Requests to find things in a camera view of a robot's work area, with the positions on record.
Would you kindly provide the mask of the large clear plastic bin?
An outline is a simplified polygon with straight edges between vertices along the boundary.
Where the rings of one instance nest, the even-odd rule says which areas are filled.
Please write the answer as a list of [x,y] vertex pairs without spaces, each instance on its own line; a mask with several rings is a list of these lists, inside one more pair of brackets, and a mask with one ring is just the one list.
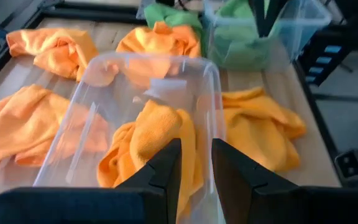
[[[211,40],[211,34],[216,28],[240,28],[239,26],[217,25],[216,12],[225,1],[227,0],[203,0],[203,53],[207,58],[208,41]],[[264,0],[265,17],[269,2],[270,0]],[[288,0],[268,35],[276,36],[270,51],[268,66],[257,72],[285,69],[291,61],[301,54],[303,47],[309,42],[314,33],[326,27],[330,22],[331,15],[319,0]],[[264,22],[263,37],[268,36],[265,35]]]

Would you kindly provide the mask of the small clear plastic bin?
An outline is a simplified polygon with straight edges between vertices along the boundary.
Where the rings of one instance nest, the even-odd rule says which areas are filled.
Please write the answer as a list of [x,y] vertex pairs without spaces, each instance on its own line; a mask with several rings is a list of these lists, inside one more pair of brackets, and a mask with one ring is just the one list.
[[203,186],[179,224],[226,224],[214,184],[211,144],[226,137],[217,66],[203,58],[109,52],[89,63],[35,179],[37,187],[97,187],[113,134],[145,103],[183,109],[196,132]]

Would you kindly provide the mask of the orange microfiber towel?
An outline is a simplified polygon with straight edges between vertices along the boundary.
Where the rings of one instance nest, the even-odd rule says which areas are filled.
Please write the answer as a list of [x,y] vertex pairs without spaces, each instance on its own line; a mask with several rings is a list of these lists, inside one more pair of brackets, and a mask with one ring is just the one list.
[[[168,26],[158,21],[153,28],[136,27],[118,43],[117,52],[201,57],[200,39],[189,25]],[[169,59],[132,60],[128,69],[136,76],[163,78],[171,69]]]
[[8,33],[6,41],[11,56],[32,55],[37,67],[76,81],[99,54],[88,32],[79,29],[22,29]]
[[50,161],[74,155],[91,110],[39,85],[25,86],[0,100],[0,162],[40,167],[59,128],[62,139]]
[[293,139],[306,134],[306,124],[280,106],[263,88],[222,93],[227,143],[274,172],[300,165]]

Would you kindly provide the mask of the black aluminium table frame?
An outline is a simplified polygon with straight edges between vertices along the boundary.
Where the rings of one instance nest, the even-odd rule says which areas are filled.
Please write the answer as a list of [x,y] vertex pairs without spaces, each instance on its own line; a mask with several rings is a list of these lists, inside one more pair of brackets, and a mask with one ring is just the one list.
[[[0,29],[51,25],[87,27],[92,31],[96,45],[106,50],[114,48],[119,38],[138,23],[134,19],[136,12],[136,3],[107,5],[57,0],[0,0]],[[6,45],[2,44],[0,99],[14,93],[25,82],[34,83],[45,77],[43,82],[50,83],[51,74],[39,72],[32,77],[32,68],[28,58],[12,59]],[[303,162],[301,168],[284,175],[288,180],[301,185],[345,185],[334,165],[337,148],[298,63],[276,75],[221,70],[220,79],[223,91],[263,86],[275,100],[304,119],[308,134],[295,143]]]

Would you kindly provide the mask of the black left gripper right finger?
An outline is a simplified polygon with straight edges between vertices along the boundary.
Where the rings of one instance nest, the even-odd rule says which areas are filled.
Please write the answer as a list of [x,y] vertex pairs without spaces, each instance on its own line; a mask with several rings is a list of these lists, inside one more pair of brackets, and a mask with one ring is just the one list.
[[222,139],[211,156],[226,224],[358,224],[358,189],[298,186]]

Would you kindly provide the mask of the orange towel with white tag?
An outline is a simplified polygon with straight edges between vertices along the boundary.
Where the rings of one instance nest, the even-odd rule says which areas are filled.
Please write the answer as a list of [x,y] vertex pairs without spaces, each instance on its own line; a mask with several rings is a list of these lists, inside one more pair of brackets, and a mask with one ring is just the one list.
[[190,198],[202,188],[204,180],[195,125],[183,109],[146,102],[135,121],[123,124],[114,133],[111,147],[98,165],[99,185],[115,188],[122,184],[174,138],[181,140],[182,155],[177,218],[189,215]]

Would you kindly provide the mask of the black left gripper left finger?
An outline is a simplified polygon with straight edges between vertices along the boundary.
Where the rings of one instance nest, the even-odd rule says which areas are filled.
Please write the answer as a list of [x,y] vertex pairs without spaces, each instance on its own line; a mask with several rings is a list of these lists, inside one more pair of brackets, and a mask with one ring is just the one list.
[[175,224],[181,141],[114,189],[19,187],[0,194],[0,224]]

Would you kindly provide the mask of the green microfiber towel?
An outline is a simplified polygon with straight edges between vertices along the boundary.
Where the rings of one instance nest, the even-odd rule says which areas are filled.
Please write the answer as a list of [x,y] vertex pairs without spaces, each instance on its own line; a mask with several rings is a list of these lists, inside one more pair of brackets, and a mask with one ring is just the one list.
[[211,34],[206,55],[222,68],[256,72],[267,68],[275,39],[275,35],[259,37],[246,27],[218,27]]
[[256,30],[256,23],[248,0],[227,0],[216,12],[216,23]]
[[153,29],[156,22],[164,22],[170,27],[188,25],[194,30],[201,30],[203,26],[194,12],[174,9],[160,3],[152,3],[144,9],[147,25]]

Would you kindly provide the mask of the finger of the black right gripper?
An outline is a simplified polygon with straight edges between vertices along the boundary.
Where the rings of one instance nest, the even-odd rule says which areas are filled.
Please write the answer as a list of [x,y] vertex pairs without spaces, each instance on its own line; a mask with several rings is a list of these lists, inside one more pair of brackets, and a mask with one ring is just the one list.
[[264,36],[265,6],[264,0],[249,0],[249,7],[253,13],[257,32],[260,37]]
[[265,17],[265,35],[268,36],[288,0],[270,0]]

